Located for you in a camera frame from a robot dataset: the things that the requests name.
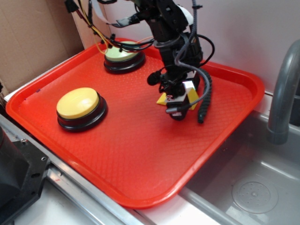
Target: tray rim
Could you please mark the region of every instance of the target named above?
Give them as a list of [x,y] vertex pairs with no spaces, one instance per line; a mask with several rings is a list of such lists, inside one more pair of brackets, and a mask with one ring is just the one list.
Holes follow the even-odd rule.
[[[154,47],[148,48],[144,51],[147,56],[161,59],[160,54],[157,49]],[[43,88],[44,86],[48,85],[51,81],[57,79],[58,77],[62,76],[65,72],[69,71],[70,69],[76,67],[77,64],[80,64],[82,62],[82,58],[90,58],[93,55],[99,53],[96,45],[91,46],[90,48],[82,51],[81,53],[77,54],[76,56],[68,59],[64,63],[60,64],[59,66],[53,68],[49,72],[47,72],[45,75],[41,76],[37,80],[33,81],[29,85],[25,86],[21,90],[19,90],[17,93],[15,93],[11,99],[8,101],[6,105],[6,111],[7,113],[16,120],[20,125],[22,125],[25,129],[27,129],[29,132],[31,132],[38,140],[43,142],[41,139],[44,139],[39,134],[39,130],[35,128],[33,125],[31,125],[28,121],[26,121],[21,115],[18,114],[18,107],[19,105],[26,99],[26,97],[32,95],[36,92],[36,90],[39,90]],[[128,198],[120,191],[116,190],[115,187],[110,186],[107,182],[105,182],[104,179],[101,177],[91,173],[87,168],[85,168],[82,165],[78,165],[78,163],[75,163],[73,157],[70,158],[68,154],[64,154],[62,151],[60,151],[60,158],[70,158],[69,160],[64,160],[66,163],[68,163],[72,168],[74,168],[78,173],[80,173],[83,177],[85,177],[89,182],[92,182],[94,178],[101,180],[102,185],[104,186],[103,190],[107,193],[105,190],[110,190],[110,193],[108,194],[113,200],[118,202],[119,204],[126,206],[128,208],[133,209],[145,209],[152,207],[154,205],[158,205],[161,203],[164,203],[171,197],[175,196],[181,188],[188,182],[188,180],[201,168],[201,166],[209,159],[209,157],[218,149],[218,147],[227,139],[227,137],[238,127],[238,125],[252,112],[252,110],[255,108],[255,106],[261,101],[261,99],[264,96],[264,84],[257,76],[255,76],[252,73],[242,71],[239,69],[235,69],[232,67],[224,66],[221,64],[217,64],[214,62],[208,62],[207,65],[203,66],[203,68],[209,68],[209,69],[221,69],[224,71],[233,72],[235,74],[238,74],[240,79],[238,80],[238,83],[247,89],[249,89],[252,93],[252,100],[251,102],[240,112],[240,114],[227,126],[222,133],[214,140],[213,143],[211,143],[208,148],[201,154],[195,162],[186,170],[182,176],[177,180],[177,182],[168,190],[166,190],[164,193],[161,193],[157,195],[156,197],[150,198],[150,199],[131,199]],[[213,77],[218,77],[223,80],[231,81],[233,82],[234,78],[226,77],[224,79],[223,77],[212,75]],[[57,146],[54,143],[44,143],[50,150],[56,149]]]

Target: cardboard box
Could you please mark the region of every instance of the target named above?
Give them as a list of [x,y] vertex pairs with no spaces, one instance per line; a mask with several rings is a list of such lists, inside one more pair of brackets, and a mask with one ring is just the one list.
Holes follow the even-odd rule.
[[0,31],[1,99],[83,50],[62,0],[2,0]]

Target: sink basin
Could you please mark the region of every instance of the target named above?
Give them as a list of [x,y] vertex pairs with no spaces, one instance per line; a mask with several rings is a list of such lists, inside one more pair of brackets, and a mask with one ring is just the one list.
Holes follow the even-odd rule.
[[217,212],[221,224],[299,224],[300,131],[291,126],[288,142],[273,145],[266,140],[267,122],[252,112],[181,195]]

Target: red tray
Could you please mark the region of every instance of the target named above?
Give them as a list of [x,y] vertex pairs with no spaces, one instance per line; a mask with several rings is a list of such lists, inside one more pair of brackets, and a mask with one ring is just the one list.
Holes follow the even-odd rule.
[[[212,102],[204,124],[196,110],[182,121],[157,105],[158,86],[148,75],[163,64],[157,50],[145,51],[146,63],[126,75],[104,70],[104,57],[93,46],[15,94],[7,113],[62,160],[119,204],[148,208],[177,194],[264,95],[256,76],[208,63]],[[67,92],[91,87],[108,104],[96,127],[68,133],[58,125],[56,104]]]

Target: faucet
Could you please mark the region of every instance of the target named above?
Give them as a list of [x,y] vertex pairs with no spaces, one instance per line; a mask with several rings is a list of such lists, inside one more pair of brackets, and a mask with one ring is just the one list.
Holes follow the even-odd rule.
[[287,51],[276,82],[267,127],[270,143],[286,143],[289,123],[300,126],[299,80],[300,40],[297,40]]

